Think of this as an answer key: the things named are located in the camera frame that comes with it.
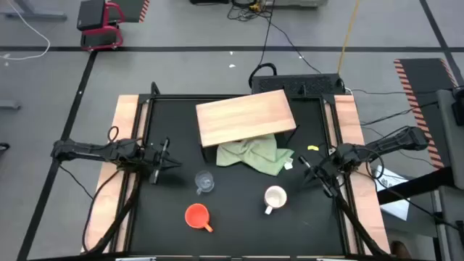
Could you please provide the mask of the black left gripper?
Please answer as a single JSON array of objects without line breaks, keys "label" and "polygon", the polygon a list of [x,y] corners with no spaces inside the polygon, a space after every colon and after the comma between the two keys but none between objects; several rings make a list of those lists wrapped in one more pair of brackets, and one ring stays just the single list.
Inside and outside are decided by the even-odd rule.
[{"label": "black left gripper", "polygon": [[[168,170],[175,167],[181,167],[182,163],[178,160],[165,156],[167,154],[167,148],[170,145],[170,139],[166,138],[161,143],[161,149],[156,150],[152,145],[140,146],[141,151],[141,166],[139,172],[145,178],[148,178],[150,184],[156,184],[158,176],[162,170]],[[163,164],[164,161],[171,162],[173,164]]]}]

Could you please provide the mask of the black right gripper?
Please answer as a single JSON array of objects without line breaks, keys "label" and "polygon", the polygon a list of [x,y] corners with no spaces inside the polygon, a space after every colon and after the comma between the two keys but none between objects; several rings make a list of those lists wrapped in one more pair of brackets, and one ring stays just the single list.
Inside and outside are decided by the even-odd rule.
[{"label": "black right gripper", "polygon": [[350,150],[350,144],[341,144],[316,165],[312,165],[304,156],[300,155],[298,160],[304,167],[302,186],[310,187],[319,181],[327,197],[342,198],[338,177],[344,178],[346,175],[347,161],[344,157],[349,154]]}]

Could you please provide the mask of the white mug with red rim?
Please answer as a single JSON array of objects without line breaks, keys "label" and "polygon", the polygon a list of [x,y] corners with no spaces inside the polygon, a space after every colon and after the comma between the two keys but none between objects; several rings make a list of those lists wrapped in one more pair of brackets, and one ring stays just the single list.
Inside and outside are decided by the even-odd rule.
[{"label": "white mug with red rim", "polygon": [[275,209],[281,208],[287,201],[286,191],[280,186],[270,186],[264,194],[265,214],[270,215]]}]

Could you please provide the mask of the orange plastic mug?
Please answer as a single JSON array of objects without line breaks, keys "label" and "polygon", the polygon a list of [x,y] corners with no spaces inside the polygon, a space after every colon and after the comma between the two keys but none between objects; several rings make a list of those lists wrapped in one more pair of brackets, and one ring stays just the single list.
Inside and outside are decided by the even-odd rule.
[{"label": "orange plastic mug", "polygon": [[184,215],[188,226],[195,229],[205,229],[212,233],[213,228],[210,226],[210,214],[208,209],[200,203],[190,205]]}]

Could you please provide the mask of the light wooden shelf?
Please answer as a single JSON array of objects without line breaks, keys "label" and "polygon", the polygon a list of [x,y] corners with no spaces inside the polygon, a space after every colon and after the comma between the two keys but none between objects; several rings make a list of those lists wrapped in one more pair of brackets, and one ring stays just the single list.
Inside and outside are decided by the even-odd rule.
[{"label": "light wooden shelf", "polygon": [[205,162],[215,161],[220,144],[297,128],[283,90],[198,104],[196,117]]}]

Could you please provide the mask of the clear glass mug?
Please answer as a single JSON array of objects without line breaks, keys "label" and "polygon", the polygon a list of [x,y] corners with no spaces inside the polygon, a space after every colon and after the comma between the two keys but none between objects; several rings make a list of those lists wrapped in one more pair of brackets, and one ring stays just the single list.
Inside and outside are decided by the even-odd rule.
[{"label": "clear glass mug", "polygon": [[209,193],[215,186],[212,174],[206,170],[200,171],[196,174],[195,184],[197,186],[197,195]]}]

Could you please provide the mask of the green cloth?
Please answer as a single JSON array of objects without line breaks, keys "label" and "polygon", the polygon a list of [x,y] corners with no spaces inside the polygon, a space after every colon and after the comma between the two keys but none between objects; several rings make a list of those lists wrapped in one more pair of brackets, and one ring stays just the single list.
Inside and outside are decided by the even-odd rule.
[{"label": "green cloth", "polygon": [[268,134],[219,144],[216,165],[228,167],[241,162],[260,173],[277,176],[288,161],[293,161],[293,154],[291,149],[278,148],[275,135]]}]

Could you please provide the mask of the light wooden side board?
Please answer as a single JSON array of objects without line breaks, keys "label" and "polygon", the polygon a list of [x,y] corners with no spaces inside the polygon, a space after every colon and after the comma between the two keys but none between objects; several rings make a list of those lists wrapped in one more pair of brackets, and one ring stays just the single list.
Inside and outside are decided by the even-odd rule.
[{"label": "light wooden side board", "polygon": [[[120,138],[130,138],[133,134],[140,138],[143,127],[133,130],[138,106],[137,95],[121,95],[118,97],[112,124],[119,128]],[[119,202],[126,203],[133,190],[136,175],[118,172],[116,166],[104,162],[101,165],[97,185],[104,185],[94,201],[90,219],[85,232],[87,248],[96,246],[117,216]]]},{"label": "light wooden side board", "polygon": [[[331,144],[336,146],[341,143],[361,144],[365,143],[360,127],[360,119],[355,104],[355,99],[350,95],[336,95],[333,104],[325,104],[326,119],[331,138]],[[386,253],[390,253],[386,229],[378,203],[375,181],[368,175],[370,166],[363,163],[357,171],[343,183],[341,194],[354,209],[357,218],[362,223],[370,237]]]}]

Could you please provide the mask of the white printed paper sheet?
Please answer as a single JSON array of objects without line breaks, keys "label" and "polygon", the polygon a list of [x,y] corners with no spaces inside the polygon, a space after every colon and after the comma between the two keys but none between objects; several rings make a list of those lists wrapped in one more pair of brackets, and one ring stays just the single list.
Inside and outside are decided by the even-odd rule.
[{"label": "white printed paper sheet", "polygon": [[[377,192],[383,191],[386,188],[390,188],[392,186],[396,186],[398,184],[404,183],[407,181],[406,178],[397,175],[396,173],[384,169],[383,175],[381,174],[382,166],[378,165],[376,170],[374,171],[374,176],[376,178],[375,183],[376,183],[376,190]],[[402,199],[396,202],[390,202],[387,204],[382,204],[381,205],[381,210],[395,216],[396,218],[399,218],[400,220],[406,221],[408,212],[409,212],[409,198],[407,199]]]}]

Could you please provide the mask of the black perforated control box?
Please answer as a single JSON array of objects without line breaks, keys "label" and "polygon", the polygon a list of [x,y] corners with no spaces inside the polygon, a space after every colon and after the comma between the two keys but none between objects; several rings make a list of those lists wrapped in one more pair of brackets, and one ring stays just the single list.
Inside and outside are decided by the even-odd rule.
[{"label": "black perforated control box", "polygon": [[249,86],[253,94],[281,89],[289,96],[345,94],[344,81],[338,74],[253,76]]}]

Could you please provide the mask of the black desk beam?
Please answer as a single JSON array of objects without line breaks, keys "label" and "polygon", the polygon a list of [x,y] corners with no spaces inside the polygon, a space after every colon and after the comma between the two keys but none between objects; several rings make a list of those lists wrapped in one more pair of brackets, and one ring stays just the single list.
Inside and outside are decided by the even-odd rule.
[{"label": "black desk beam", "polygon": [[380,205],[388,204],[434,191],[440,186],[457,188],[451,167],[443,167],[419,178],[387,187],[377,193],[377,198]]}]

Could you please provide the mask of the black panel with striped edge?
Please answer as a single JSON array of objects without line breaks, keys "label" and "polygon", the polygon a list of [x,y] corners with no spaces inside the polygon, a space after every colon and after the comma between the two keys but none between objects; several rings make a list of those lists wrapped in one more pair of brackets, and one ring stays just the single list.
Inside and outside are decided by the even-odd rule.
[{"label": "black panel with striped edge", "polygon": [[450,166],[442,114],[436,92],[449,91],[457,84],[446,62],[440,58],[395,59],[403,91],[417,126],[429,139],[428,154],[435,168]]},{"label": "black panel with striped edge", "polygon": [[150,0],[120,0],[126,22],[143,22]]}]

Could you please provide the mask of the red cart with black cases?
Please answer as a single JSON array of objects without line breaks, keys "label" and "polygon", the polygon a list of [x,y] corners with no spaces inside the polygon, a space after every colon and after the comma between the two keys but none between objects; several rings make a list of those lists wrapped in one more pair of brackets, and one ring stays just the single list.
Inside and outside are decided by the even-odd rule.
[{"label": "red cart with black cases", "polygon": [[83,0],[76,26],[81,32],[80,47],[86,51],[97,51],[122,46],[122,22],[125,22],[125,16],[119,4],[106,0]]}]

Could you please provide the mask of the grey metal table leg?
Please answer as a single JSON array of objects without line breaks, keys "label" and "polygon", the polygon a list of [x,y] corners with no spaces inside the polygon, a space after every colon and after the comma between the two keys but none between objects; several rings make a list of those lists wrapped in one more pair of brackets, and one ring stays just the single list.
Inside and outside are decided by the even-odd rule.
[{"label": "grey metal table leg", "polygon": [[7,0],[10,10],[0,10],[0,15],[6,18],[28,18],[33,20],[61,20],[65,21],[67,15],[64,12],[37,9],[30,0]]}]

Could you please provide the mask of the black aluminium frame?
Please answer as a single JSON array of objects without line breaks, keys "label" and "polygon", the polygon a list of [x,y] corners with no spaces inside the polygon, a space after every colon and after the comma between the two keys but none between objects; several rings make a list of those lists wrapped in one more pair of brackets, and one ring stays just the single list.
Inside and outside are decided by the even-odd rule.
[{"label": "black aluminium frame", "polygon": [[[287,256],[343,255],[349,250],[343,216],[320,182],[302,188],[304,167],[294,161],[277,176],[237,163],[218,167],[201,152],[196,105],[216,95],[162,94],[152,99],[146,142],[157,149],[170,139],[170,156],[181,167],[163,170],[156,184],[144,178],[130,224],[126,249],[151,256]],[[196,194],[195,176],[206,170],[214,189]],[[265,214],[264,194],[280,186],[287,201]],[[213,232],[187,225],[184,215],[203,204]]]}]

